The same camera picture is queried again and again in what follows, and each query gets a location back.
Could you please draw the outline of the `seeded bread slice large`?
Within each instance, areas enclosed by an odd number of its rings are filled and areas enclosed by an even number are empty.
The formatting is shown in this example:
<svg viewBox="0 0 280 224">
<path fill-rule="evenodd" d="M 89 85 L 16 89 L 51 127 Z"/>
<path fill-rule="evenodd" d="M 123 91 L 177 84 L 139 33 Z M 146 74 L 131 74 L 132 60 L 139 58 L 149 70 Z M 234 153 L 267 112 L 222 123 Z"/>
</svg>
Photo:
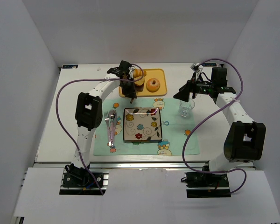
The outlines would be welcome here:
<svg viewBox="0 0 280 224">
<path fill-rule="evenodd" d="M 135 89 L 140 90 L 140 89 L 144 88 L 144 84 L 142 84 L 142 85 L 135 85 L 134 87 L 135 87 Z"/>
</svg>

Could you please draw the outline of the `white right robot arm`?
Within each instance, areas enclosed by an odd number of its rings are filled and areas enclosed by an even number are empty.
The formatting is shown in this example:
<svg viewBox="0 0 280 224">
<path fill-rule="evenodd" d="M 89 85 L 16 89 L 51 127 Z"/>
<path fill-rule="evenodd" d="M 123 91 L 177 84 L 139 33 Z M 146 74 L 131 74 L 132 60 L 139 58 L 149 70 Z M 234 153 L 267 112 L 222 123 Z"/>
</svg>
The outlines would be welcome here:
<svg viewBox="0 0 280 224">
<path fill-rule="evenodd" d="M 195 66 L 193 71 L 192 78 L 173 97 L 189 102 L 198 94 L 210 96 L 230 126 L 223 152 L 208 162 L 209 172 L 220 174 L 237 165 L 258 161 L 263 152 L 266 126 L 255 122 L 243 109 L 239 95 L 227 85 L 227 69 L 213 67 L 211 78 L 206 80 L 201 77 L 201 68 Z"/>
</svg>

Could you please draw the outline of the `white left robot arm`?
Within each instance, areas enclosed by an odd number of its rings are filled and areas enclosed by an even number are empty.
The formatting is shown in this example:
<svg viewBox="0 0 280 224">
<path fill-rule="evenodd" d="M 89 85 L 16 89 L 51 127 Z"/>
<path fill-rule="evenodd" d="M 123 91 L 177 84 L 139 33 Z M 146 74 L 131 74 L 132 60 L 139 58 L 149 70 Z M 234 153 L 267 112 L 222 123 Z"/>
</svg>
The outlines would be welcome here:
<svg viewBox="0 0 280 224">
<path fill-rule="evenodd" d="M 76 151 L 72 164 L 76 168 L 85 168 L 90 164 L 90 149 L 94 133 L 103 119 L 102 103 L 116 88 L 121 87 L 127 98 L 137 98 L 132 67 L 134 65 L 121 61 L 118 67 L 110 68 L 106 80 L 101 81 L 87 93 L 81 92 L 77 98 L 75 119 L 77 121 L 78 137 Z"/>
</svg>

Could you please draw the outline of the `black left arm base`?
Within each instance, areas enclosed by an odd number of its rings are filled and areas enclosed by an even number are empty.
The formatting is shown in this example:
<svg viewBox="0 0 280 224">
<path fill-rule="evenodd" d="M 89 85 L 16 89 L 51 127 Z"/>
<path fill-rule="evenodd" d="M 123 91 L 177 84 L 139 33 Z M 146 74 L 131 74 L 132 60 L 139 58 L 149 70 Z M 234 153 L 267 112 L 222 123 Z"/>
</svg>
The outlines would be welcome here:
<svg viewBox="0 0 280 224">
<path fill-rule="evenodd" d="M 107 187 L 107 173 L 93 172 L 85 168 L 77 168 L 73 164 L 66 165 L 63 172 L 60 195 L 101 196 Z"/>
</svg>

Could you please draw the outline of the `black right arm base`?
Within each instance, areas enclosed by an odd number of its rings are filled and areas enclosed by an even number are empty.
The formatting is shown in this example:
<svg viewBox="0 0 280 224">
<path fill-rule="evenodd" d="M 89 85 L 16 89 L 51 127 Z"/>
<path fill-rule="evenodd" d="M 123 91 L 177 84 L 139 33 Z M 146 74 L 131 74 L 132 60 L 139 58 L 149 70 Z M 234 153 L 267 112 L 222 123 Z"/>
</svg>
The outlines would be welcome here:
<svg viewBox="0 0 280 224">
<path fill-rule="evenodd" d="M 196 172 L 193 169 L 185 172 L 185 176 L 181 178 L 181 182 L 186 184 L 187 198 L 231 197 L 227 174 L 209 173 L 209 161 L 202 166 L 203 172 Z"/>
</svg>

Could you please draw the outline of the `metal spatula wooden handle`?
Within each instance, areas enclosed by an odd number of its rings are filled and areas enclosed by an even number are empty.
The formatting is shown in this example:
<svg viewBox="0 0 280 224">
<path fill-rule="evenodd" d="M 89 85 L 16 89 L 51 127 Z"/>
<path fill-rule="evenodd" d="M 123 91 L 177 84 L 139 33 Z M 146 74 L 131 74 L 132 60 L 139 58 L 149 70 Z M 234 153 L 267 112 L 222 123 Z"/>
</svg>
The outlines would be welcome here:
<svg viewBox="0 0 280 224">
<path fill-rule="evenodd" d="M 134 90 L 133 92 L 130 94 L 130 104 L 133 103 L 133 101 L 137 98 L 138 96 L 138 93 L 142 92 L 143 91 L 143 88 L 144 88 L 144 85 L 141 85 L 141 86 L 137 86 L 135 85 L 134 86 Z"/>
</svg>

